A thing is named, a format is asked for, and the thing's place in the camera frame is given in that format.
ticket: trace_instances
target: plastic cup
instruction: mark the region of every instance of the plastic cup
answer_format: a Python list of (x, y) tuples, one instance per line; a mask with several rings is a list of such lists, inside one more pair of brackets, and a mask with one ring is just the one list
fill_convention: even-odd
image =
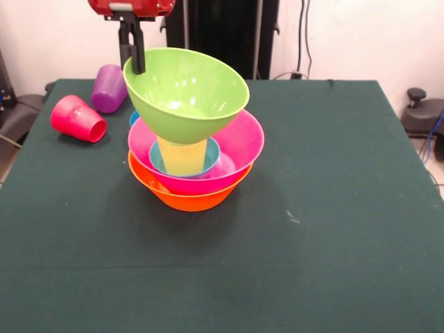
[(139, 117), (139, 113), (137, 111), (134, 111), (130, 116), (130, 126), (132, 126)]
[(121, 68), (117, 65), (102, 66), (92, 89), (92, 105), (98, 111), (113, 113), (119, 109), (127, 95)]
[(57, 102), (51, 113), (51, 125), (63, 134), (93, 143), (106, 132), (106, 121), (75, 95)]
[(157, 142), (166, 173), (180, 177), (202, 172), (207, 150), (206, 139), (196, 144), (175, 144), (157, 137)]
[[(221, 148), (217, 144), (216, 140), (212, 137), (209, 137), (207, 140), (207, 150), (205, 152), (205, 161), (203, 163), (203, 170), (200, 173), (194, 173), (189, 175), (172, 175), (170, 176), (178, 176), (181, 178), (195, 178), (202, 179), (204, 178), (217, 164), (219, 161), (219, 156), (221, 154)], [(161, 156), (159, 142), (155, 142), (150, 149), (149, 158), (153, 167), (164, 173), (168, 174), (165, 169), (164, 161)]]

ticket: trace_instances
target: red robot arm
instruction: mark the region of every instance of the red robot arm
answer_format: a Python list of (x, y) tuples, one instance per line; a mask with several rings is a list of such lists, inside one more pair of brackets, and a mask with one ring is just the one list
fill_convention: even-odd
[(121, 66), (133, 57), (133, 71), (145, 72), (144, 34), (140, 21), (155, 21), (157, 16), (168, 16), (176, 0), (88, 0), (89, 5), (106, 21), (120, 21), (119, 45)]

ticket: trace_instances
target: pink cup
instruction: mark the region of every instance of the pink cup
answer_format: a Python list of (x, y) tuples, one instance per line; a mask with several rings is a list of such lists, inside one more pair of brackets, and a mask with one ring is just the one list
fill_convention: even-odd
[(93, 143), (106, 132), (106, 121), (75, 95), (57, 102), (51, 113), (51, 125), (63, 134)]
[(128, 134), (131, 153), (173, 194), (197, 196), (220, 191), (236, 182), (260, 155), (264, 147), (264, 131), (258, 120), (246, 110), (213, 138), (221, 148), (216, 166), (202, 179), (179, 178), (155, 170), (149, 150), (155, 134), (142, 119), (136, 120)]

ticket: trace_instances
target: pink bowl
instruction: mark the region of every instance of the pink bowl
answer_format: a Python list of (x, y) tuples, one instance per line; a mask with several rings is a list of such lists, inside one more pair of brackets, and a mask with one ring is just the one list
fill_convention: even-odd
[(241, 111), (213, 138), (221, 147), (216, 166), (201, 179), (178, 178), (160, 173), (149, 159), (156, 140), (152, 130), (138, 118), (128, 134), (128, 145), (136, 160), (174, 194), (198, 196), (220, 191), (236, 182), (260, 155), (265, 137), (261, 124), (246, 110)]

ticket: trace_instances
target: black cabinet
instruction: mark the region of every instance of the black cabinet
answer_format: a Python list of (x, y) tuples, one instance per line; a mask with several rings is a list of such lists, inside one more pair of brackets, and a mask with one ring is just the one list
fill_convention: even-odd
[(178, 0), (165, 19), (167, 44), (218, 58), (245, 79), (256, 69), (269, 78), (278, 9), (278, 0)]

